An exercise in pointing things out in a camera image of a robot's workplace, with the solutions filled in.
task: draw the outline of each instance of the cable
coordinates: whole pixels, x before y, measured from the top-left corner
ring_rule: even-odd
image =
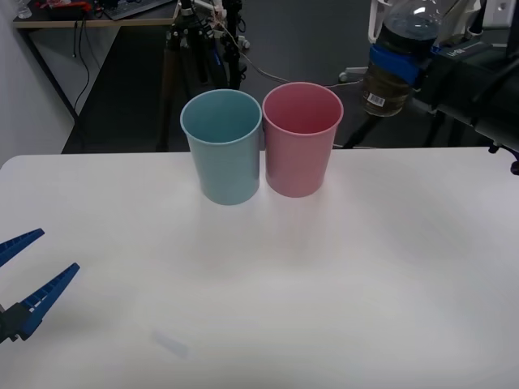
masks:
[[[208,38],[208,41],[214,41],[214,35],[212,38],[209,36],[208,32],[205,30],[202,20],[200,20],[199,16],[196,14],[195,8],[191,7],[191,10],[193,11],[193,15],[196,16],[196,20],[198,20],[198,24],[200,25],[200,28],[202,28],[202,31],[204,32],[205,36]],[[222,69],[223,74],[225,75],[225,79],[227,79],[227,70],[225,68],[224,62],[221,60],[220,53],[218,53],[218,48],[216,47],[216,44],[213,47],[213,51],[214,51],[215,56],[218,59],[218,62],[220,63],[220,67]]]
[[[448,14],[450,14],[454,8],[457,7],[457,5],[461,2],[461,0],[456,0],[452,5],[451,7],[447,10],[447,12],[444,13],[444,15],[442,16],[442,19],[444,19]]]
[[[236,40],[234,39],[232,34],[227,30],[227,28],[225,28],[225,26],[221,22],[217,21],[217,23],[224,29],[224,31],[227,33],[227,35],[230,36],[230,39],[232,40],[234,45],[238,48],[238,51],[240,52],[240,54],[247,60],[247,62],[249,62],[251,64],[251,66],[254,68],[255,71],[257,71],[263,77],[266,77],[277,83],[291,83],[291,81],[289,81],[288,79],[283,79],[282,77],[277,77],[276,75],[271,75],[270,73],[267,73],[266,71],[264,71],[261,68],[259,68],[258,66],[256,66],[252,62],[252,60],[250,60],[249,57],[240,49],[239,44],[236,42]],[[351,83],[336,83],[335,85],[323,85],[323,86],[325,88],[336,88],[336,87],[344,87],[346,85],[351,85],[351,84],[360,83],[360,82],[362,82],[361,79],[358,81],[353,81]]]
[[[83,53],[81,51],[81,37],[83,36],[83,30],[84,30],[84,18],[83,18],[83,22],[81,24],[81,29],[79,30],[79,47],[78,47],[78,51],[79,51],[79,58],[81,59],[81,62],[83,63],[83,66],[84,66],[84,69],[87,71],[87,83],[84,85],[84,88],[83,90],[81,91],[81,93],[78,95],[77,99],[75,99],[75,103],[74,103],[74,111],[76,111],[76,107],[78,105],[78,101],[79,99],[81,98],[81,96],[84,94],[84,91],[87,90],[88,88],[88,85],[90,84],[90,70],[88,69],[88,66],[87,66],[87,63],[84,61],[83,59]]]
[[[97,69],[101,70],[101,65],[99,65],[99,61],[97,61],[96,55],[94,54],[94,50],[92,49],[92,45],[90,44],[90,38],[88,37],[88,30],[87,30],[87,20],[86,18],[83,19],[83,26],[84,26],[84,35],[87,38],[88,48],[90,49],[90,54],[94,58],[94,61],[97,64]]]
[[[75,32],[77,31],[77,29],[78,29],[78,21],[76,20],[74,22],[74,44],[73,44],[73,48],[72,48],[72,57],[73,58],[77,57],[77,55],[75,55]]]

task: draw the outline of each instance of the wall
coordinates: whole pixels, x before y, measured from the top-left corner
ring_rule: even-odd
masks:
[[[59,100],[49,80],[18,33],[11,27],[14,17],[14,0],[2,0],[0,166],[13,156],[61,153],[74,125],[71,115]],[[91,28],[88,34],[97,59],[102,64],[117,29]],[[86,72],[79,58],[72,57],[73,30],[40,30],[32,36],[64,92],[74,103],[86,82]],[[98,69],[84,37],[82,50],[91,71],[91,88]],[[78,103],[78,110],[83,107],[87,92]]]

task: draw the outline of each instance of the water bottle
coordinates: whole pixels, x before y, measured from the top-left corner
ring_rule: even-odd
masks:
[[[376,44],[417,62],[429,54],[440,32],[441,16],[436,0],[410,0],[394,6],[384,18]],[[411,86],[400,77],[370,62],[362,92],[366,112],[393,116],[404,106]]]
[[[18,17],[20,19],[30,18],[32,16],[31,10],[27,6],[29,0],[16,0]]]

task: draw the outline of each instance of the cup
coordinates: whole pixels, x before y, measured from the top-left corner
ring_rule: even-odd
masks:
[[[278,193],[304,197],[323,184],[344,109],[329,89],[288,83],[263,102],[267,182]]]
[[[180,114],[204,194],[222,205],[250,199],[260,186],[261,107],[246,93],[218,89]]]

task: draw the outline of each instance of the floor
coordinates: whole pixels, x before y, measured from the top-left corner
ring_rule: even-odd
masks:
[[[285,79],[328,85],[335,84],[347,66],[365,66],[370,3],[349,0],[330,4],[333,6],[316,8],[310,0],[244,0],[249,58]],[[63,153],[155,151],[165,31],[163,27],[121,28],[80,115],[84,148],[74,130]],[[187,78],[194,94],[211,89],[201,88],[192,74]],[[262,101],[276,86],[249,68],[242,90]],[[360,89],[360,84],[334,89],[345,106],[336,143],[344,143],[365,120]],[[170,127],[172,152],[189,150],[178,123],[185,102],[179,88]],[[384,119],[362,145],[421,147],[430,120],[429,115],[408,104],[396,117]],[[449,132],[447,122],[434,146],[446,146]],[[475,146],[480,140],[468,129],[461,145]]]

